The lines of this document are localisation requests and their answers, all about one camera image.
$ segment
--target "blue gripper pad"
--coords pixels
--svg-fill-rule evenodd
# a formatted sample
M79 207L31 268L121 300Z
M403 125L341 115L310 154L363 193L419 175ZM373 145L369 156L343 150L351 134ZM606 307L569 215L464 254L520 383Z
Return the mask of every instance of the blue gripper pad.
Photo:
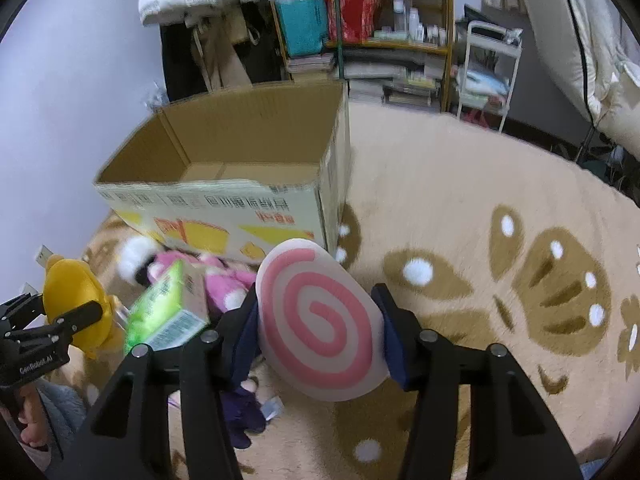
M239 386L248 377L251 363L258 355L260 355L260 347L258 345L258 301L256 300L235 344L231 365L232 384Z
M414 313L398 308L386 285L373 287L371 298L385 322L385 360L391 378L405 391L417 389L421 375L417 337L422 330Z

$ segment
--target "white dot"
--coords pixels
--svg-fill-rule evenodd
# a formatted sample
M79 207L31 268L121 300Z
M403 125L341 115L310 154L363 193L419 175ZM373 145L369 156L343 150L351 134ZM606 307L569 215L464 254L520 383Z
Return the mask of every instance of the white dot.
M221 274L226 274L226 269L220 269L220 267L207 267L207 270L204 271L205 276L220 276Z
M433 279L433 266L423 258L412 258L402 269L404 278L416 286L425 286Z
M338 247L337 251L335 251L335 261L341 264L346 259L347 251L345 251L342 247Z
M505 215L500 220L500 226L502 227L502 234L507 238L511 238L513 236L513 232L515 231L515 225L513 224L513 218L509 215Z
M594 288L598 283L596 281L596 275L593 272L586 272L584 275L584 283L587 285L587 288Z
M631 352L636 346L636 339L638 339L638 325L634 323L631 327L631 337L629 337L629 351Z
M377 440L368 438L361 440L356 447L353 448L353 455L359 462L374 462L380 458L382 448Z
M252 394L258 391L258 384L253 379L245 379L240 383L240 386Z
M564 247L562 247L562 244L558 240L554 240L553 242L551 242L550 247L551 254L553 254L556 260L562 258L562 255L564 254Z
M100 396L100 391L98 390L98 387L95 386L95 384L89 384L86 388L86 400L89 402L90 405L94 405L95 401L98 400L98 397Z
M236 290L232 290L225 295L225 299L223 303L225 304L226 310L235 310L236 308L240 308L242 306L242 302L246 297L246 290L244 288L236 288Z
M589 323L592 326L600 326L604 321L604 309L599 304L591 305L589 309Z

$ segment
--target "plastic bag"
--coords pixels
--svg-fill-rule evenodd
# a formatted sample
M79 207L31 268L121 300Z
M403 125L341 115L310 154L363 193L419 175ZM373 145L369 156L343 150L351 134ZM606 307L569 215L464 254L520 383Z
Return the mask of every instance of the plastic bag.
M329 16L329 38L337 38L335 27L334 0L325 0ZM342 40L359 42L370 38L373 29L373 18L380 6L380 0L340 0L342 15Z

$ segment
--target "open cardboard box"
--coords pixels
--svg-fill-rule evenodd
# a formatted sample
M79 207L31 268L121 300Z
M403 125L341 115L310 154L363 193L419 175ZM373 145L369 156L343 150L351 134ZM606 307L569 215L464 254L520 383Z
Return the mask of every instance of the open cardboard box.
M289 238L335 252L349 161L342 83L265 84L158 110L95 187L169 247L256 263Z

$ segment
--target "white plush pom-pom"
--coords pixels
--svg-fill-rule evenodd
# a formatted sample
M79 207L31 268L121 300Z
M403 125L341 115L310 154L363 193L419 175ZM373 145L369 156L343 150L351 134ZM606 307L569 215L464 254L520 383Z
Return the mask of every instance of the white plush pom-pom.
M136 274L152 256L163 250L162 245L143 235L133 236L120 248L118 275L131 285L136 284Z
M225 303L225 309L229 311L240 308L242 306L244 298L246 298L246 290L244 290L244 288L238 288L236 290L228 292L225 295L225 299L223 300Z

